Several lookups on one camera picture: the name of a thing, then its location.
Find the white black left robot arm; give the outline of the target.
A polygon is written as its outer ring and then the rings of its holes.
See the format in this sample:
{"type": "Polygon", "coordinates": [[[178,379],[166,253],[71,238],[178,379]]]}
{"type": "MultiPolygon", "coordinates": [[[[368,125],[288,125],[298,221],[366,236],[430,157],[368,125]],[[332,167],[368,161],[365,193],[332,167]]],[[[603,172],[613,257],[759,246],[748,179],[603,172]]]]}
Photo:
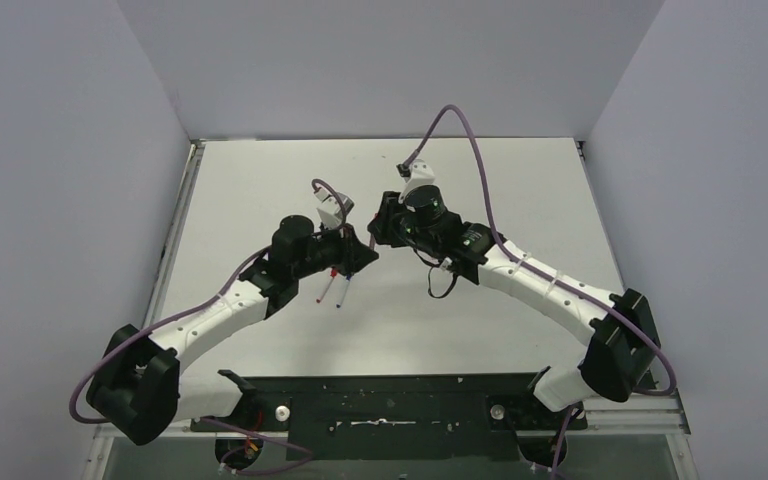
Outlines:
{"type": "Polygon", "coordinates": [[[142,330],[117,330],[79,389],[104,422],[136,445],[153,441],[175,422],[204,416],[243,429],[256,414],[253,386],[231,371],[196,377],[186,370],[227,338],[284,308],[302,279],[326,270],[353,275],[378,257],[350,225],[316,231],[309,218],[288,216],[270,245],[246,259],[209,300],[142,330]]]}

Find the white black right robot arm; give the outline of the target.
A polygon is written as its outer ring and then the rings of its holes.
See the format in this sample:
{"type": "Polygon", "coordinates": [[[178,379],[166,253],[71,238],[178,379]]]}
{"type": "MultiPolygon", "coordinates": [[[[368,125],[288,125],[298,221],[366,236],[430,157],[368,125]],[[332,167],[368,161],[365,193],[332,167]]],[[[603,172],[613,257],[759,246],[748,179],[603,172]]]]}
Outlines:
{"type": "Polygon", "coordinates": [[[643,392],[660,342],[642,293],[614,293],[548,266],[489,226],[449,211],[434,185],[406,196],[384,192],[368,230],[379,245],[410,248],[433,267],[522,302],[584,345],[575,368],[549,368],[534,384],[547,409],[559,412],[590,397],[622,403],[643,392]]]}

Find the white red marker pen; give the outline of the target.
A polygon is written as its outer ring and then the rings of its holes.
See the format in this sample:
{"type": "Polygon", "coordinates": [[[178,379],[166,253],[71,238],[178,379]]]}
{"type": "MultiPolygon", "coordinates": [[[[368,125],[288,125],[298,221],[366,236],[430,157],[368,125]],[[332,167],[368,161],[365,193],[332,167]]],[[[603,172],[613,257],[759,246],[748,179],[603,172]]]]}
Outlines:
{"type": "Polygon", "coordinates": [[[336,280],[336,275],[329,276],[327,283],[325,284],[320,295],[316,299],[316,303],[322,303],[324,300],[326,300],[326,297],[329,291],[331,290],[332,286],[334,285],[335,280],[336,280]]]}

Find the white blue marker pen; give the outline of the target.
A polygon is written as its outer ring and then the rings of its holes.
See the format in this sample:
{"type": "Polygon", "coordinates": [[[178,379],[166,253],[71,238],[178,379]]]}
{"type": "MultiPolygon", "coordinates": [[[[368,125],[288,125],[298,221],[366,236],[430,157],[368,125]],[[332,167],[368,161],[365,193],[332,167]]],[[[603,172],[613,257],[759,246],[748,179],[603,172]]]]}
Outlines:
{"type": "Polygon", "coordinates": [[[349,278],[346,278],[342,283],[340,294],[337,298],[337,302],[335,303],[335,306],[338,309],[340,309],[344,305],[350,286],[351,286],[351,280],[349,278]]]}

